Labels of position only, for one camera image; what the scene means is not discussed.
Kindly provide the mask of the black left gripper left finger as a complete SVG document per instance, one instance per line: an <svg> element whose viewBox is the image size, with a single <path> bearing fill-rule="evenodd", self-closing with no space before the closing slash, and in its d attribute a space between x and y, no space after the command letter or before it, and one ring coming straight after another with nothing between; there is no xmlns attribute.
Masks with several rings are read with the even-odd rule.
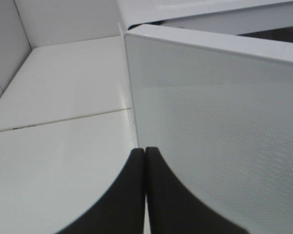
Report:
<svg viewBox="0 0 293 234"><path fill-rule="evenodd" d="M145 217L145 152L130 155L105 194L61 234L142 234Z"/></svg>

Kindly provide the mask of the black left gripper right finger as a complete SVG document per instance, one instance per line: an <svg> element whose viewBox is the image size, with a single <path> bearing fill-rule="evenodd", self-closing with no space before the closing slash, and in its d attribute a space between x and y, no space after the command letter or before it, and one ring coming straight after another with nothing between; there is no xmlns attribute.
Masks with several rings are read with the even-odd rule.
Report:
<svg viewBox="0 0 293 234"><path fill-rule="evenodd" d="M246 234L196 198L176 177L160 150L147 147L146 197L153 234Z"/></svg>

